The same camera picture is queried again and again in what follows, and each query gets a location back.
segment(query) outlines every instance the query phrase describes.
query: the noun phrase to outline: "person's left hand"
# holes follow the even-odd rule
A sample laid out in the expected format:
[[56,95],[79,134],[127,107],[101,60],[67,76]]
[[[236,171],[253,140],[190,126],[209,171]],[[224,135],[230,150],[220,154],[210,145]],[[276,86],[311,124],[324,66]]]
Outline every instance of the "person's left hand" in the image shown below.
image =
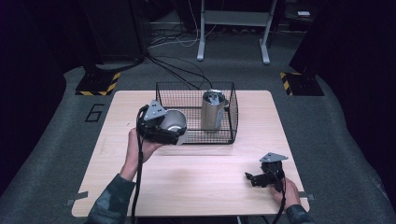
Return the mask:
[[[152,143],[148,141],[143,142],[143,162],[146,162],[155,150],[162,147],[163,144]],[[120,176],[126,180],[133,181],[134,175],[137,171],[139,146],[137,144],[137,132],[133,128],[128,134],[128,148],[126,151],[125,163],[120,171]]]

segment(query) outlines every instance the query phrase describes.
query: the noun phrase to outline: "gray carpet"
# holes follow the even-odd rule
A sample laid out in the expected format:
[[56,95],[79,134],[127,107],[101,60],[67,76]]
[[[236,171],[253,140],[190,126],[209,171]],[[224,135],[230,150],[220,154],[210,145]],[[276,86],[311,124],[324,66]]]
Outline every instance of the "gray carpet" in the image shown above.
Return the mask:
[[[198,43],[190,48],[163,45],[149,52],[196,63],[211,81],[233,81],[237,90],[267,90],[273,94],[305,191],[316,198],[310,202],[309,214],[317,223],[396,223],[380,180],[348,133],[342,109],[326,83],[318,78],[323,97],[286,95],[279,73],[292,72],[288,63],[302,36],[276,35],[268,66],[262,63],[259,38],[232,35],[208,40],[201,63],[196,62]],[[199,72],[188,63],[160,59]],[[73,217],[72,206],[64,202],[78,193],[114,93],[76,96],[75,87],[83,74],[82,68],[76,68],[64,75],[67,88],[56,114],[0,200],[1,223],[84,221]],[[115,91],[154,90],[156,81],[169,80],[177,81],[145,60],[121,73]],[[96,107],[103,114],[98,122],[84,122],[94,104],[104,104]],[[260,217],[248,220],[264,223]],[[288,221],[282,217],[279,223]]]

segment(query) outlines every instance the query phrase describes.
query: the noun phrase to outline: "metal stand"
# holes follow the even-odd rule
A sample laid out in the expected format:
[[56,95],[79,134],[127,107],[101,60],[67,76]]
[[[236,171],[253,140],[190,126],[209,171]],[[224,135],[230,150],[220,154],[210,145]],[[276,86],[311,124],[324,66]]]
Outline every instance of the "metal stand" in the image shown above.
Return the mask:
[[269,12],[239,12],[239,11],[213,11],[205,10],[205,0],[201,2],[201,38],[199,42],[197,60],[202,61],[205,54],[205,25],[244,25],[265,27],[265,32],[260,39],[260,48],[262,50],[262,62],[270,63],[266,42],[274,17],[276,1],[273,0]]

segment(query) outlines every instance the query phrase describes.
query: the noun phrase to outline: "wooden table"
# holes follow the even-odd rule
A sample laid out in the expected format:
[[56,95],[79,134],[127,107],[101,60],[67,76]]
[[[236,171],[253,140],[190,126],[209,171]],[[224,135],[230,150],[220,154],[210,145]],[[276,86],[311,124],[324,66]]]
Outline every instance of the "wooden table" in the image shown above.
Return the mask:
[[[262,174],[259,159],[268,152],[289,157],[283,161],[286,177],[304,191],[271,93],[236,91],[236,97],[239,122],[232,145],[161,147],[144,164],[138,217],[275,214],[279,206],[269,188],[254,188],[245,177]],[[137,111],[154,98],[155,91],[115,93],[79,189],[88,197],[75,202],[73,216],[86,217],[120,171]],[[306,198],[302,204],[308,211]]]

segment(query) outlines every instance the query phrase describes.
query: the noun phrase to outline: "hand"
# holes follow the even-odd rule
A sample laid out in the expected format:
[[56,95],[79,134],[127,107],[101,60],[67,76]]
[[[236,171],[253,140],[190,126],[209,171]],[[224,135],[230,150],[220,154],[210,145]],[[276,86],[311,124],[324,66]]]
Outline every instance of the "hand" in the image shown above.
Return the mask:
[[[154,153],[154,151],[162,146],[163,144],[144,141],[142,146],[143,162],[146,162]],[[134,180],[134,175],[136,175],[137,171],[138,151],[139,146],[137,144],[137,132],[136,129],[132,129],[129,131],[128,135],[128,148],[126,151],[125,163],[120,171],[120,176],[122,178],[129,181]]]
[[[285,203],[285,210],[287,210],[290,206],[294,204],[301,204],[300,201],[300,196],[297,190],[296,185],[286,177],[281,180],[282,182],[282,188],[285,186],[286,182],[286,189],[285,189],[285,197],[286,197],[286,203]],[[274,200],[280,205],[283,194],[282,191],[277,192],[274,186],[271,187],[270,189],[271,194],[273,195]]]

